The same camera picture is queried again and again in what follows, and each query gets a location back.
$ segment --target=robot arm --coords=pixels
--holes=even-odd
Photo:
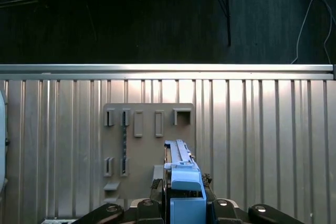
[[[210,183],[182,140],[166,141],[163,178],[153,181],[148,199],[133,201],[127,211],[105,204],[73,224],[303,224],[264,204],[245,212],[232,200],[217,199]]]

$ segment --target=black stand leg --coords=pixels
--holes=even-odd
[[[228,39],[228,44],[229,47],[231,46],[231,14],[230,14],[230,3],[229,0],[225,0],[225,5],[226,5],[226,24],[227,24],[227,39]]]
[[[8,8],[13,6],[19,6],[19,5],[28,5],[33,3],[38,3],[40,0],[14,0],[14,1],[6,1],[0,3],[0,8]]]

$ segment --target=gray bracket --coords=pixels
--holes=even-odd
[[[174,125],[178,125],[179,117],[185,124],[191,123],[191,109],[174,109]]]
[[[104,126],[113,126],[114,121],[114,109],[107,109],[104,114]]]
[[[114,158],[108,157],[104,160],[104,177],[111,177],[114,173],[113,171],[114,166]]]

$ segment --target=gray carpet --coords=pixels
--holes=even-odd
[[[327,1],[335,10],[336,0]],[[230,48],[217,0],[52,0],[48,9],[0,9],[0,62],[290,63],[309,2],[230,0]],[[328,31],[328,13],[316,2],[298,63],[328,63]],[[335,28],[328,43],[335,63],[333,44]]]

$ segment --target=aluminum rail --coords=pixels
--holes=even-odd
[[[0,193],[5,184],[6,162],[6,105],[5,95],[0,90]]]
[[[333,80],[333,65],[0,65],[2,80]]]

